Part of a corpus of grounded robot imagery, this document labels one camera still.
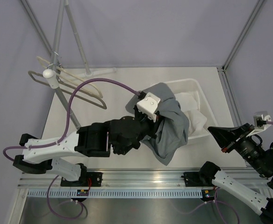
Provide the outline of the grey-green shirt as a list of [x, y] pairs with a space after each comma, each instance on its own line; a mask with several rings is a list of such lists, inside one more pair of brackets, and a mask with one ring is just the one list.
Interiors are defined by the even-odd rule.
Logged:
[[157, 128], [156, 138], [145, 134], [139, 139], [139, 143], [145, 144], [156, 159], [167, 166], [176, 150], [188, 143], [189, 119], [181, 111], [180, 104], [174, 93], [165, 83], [158, 83], [147, 89], [133, 91], [134, 96], [125, 106], [127, 112], [134, 113], [134, 107], [142, 92], [150, 92], [160, 98], [161, 101], [158, 104], [157, 111], [162, 117], [162, 121]]

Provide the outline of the white shirt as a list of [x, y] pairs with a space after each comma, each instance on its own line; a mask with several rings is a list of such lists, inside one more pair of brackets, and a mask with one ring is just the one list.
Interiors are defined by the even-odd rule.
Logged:
[[198, 91], [181, 92], [174, 94], [180, 104], [181, 111], [189, 119], [189, 137], [206, 134], [204, 128], [207, 117], [201, 113], [201, 102]]

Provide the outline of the grey clothes hanger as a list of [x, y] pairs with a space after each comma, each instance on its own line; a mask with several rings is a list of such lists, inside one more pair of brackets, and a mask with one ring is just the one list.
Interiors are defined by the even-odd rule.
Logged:
[[[77, 88], [77, 86], [66, 82], [65, 80], [62, 80], [61, 78], [59, 78], [57, 75], [60, 74], [60, 71], [58, 71], [58, 73], [56, 73], [56, 77], [57, 77], [57, 82], [59, 84], [59, 87], [61, 87], [61, 91], [63, 93], [66, 93], [68, 95], [71, 95], [73, 93], [73, 91]], [[42, 85], [46, 85], [48, 87], [50, 87], [50, 84], [45, 81], [45, 78], [43, 77], [43, 74], [41, 73], [37, 73], [35, 71], [29, 70], [28, 71], [28, 75], [30, 76], [30, 78], [35, 81], [36, 83], [42, 84]], [[103, 98], [99, 98], [98, 96], [95, 96], [91, 93], [88, 93], [87, 91], [83, 90], [83, 88], [86, 88], [89, 91], [94, 91], [96, 92], [96, 90], [89, 86], [88, 84], [86, 85], [86, 87], [82, 87], [80, 90], [78, 90], [78, 92], [75, 94], [75, 97], [83, 100], [87, 103], [90, 103], [98, 108], [101, 108], [103, 110], [106, 110], [107, 104], [105, 103], [105, 101], [103, 100]]]

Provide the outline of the white plastic basket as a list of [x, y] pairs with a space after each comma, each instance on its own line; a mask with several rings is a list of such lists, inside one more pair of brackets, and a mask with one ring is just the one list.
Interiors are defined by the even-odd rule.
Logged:
[[144, 92], [159, 98], [157, 104], [147, 100], [149, 106], [156, 107], [156, 121], [162, 120], [157, 143], [173, 140], [180, 147], [204, 142], [211, 135], [207, 128], [217, 126], [206, 97], [194, 79], [156, 83]]

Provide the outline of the beige clothes hanger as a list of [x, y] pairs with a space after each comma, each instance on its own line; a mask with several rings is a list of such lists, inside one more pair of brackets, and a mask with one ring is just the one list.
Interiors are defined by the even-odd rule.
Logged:
[[[40, 56], [37, 56], [36, 58], [37, 58], [38, 62], [40, 63], [40, 65], [45, 69], [49, 69], [50, 66], [54, 65], [53, 63], [50, 63], [49, 61], [47, 61], [46, 59], [44, 59]], [[64, 68], [61, 68], [59, 66], [57, 67], [57, 70], [60, 71], [60, 74], [57, 75], [59, 78], [61, 78], [62, 80], [65, 80], [66, 82], [71, 83], [75, 86], [78, 86], [78, 81], [80, 81], [80, 82], [85, 81], [83, 78], [80, 78], [77, 75], [69, 73]], [[102, 94], [101, 90], [96, 85], [94, 85], [94, 84], [88, 84], [88, 85], [93, 87], [96, 90], [96, 92], [89, 91], [86, 88], [83, 88], [83, 90], [85, 90], [88, 93], [91, 93], [95, 96], [98, 96], [101, 99], [103, 98], [103, 94]]]

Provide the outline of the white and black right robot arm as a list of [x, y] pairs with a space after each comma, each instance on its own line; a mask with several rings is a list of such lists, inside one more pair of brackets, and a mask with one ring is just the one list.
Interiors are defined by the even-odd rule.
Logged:
[[227, 191], [254, 211], [264, 224], [273, 224], [273, 142], [265, 150], [258, 133], [271, 125], [271, 121], [261, 121], [257, 126], [248, 123], [239, 127], [210, 126], [208, 131], [221, 151], [237, 152], [249, 170], [245, 171], [244, 183], [210, 161], [204, 163], [198, 174], [200, 183]]

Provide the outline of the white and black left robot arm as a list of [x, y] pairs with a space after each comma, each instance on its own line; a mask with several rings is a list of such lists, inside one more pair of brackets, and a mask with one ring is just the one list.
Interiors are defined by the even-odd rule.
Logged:
[[86, 166], [67, 162], [65, 157], [108, 158], [111, 153], [126, 155], [132, 149], [139, 149], [145, 137], [156, 139], [164, 118], [159, 112], [150, 118], [136, 107], [134, 111], [134, 116], [81, 127], [62, 140], [40, 140], [24, 134], [23, 152], [15, 156], [13, 166], [27, 174], [55, 174], [82, 186], [87, 182]]

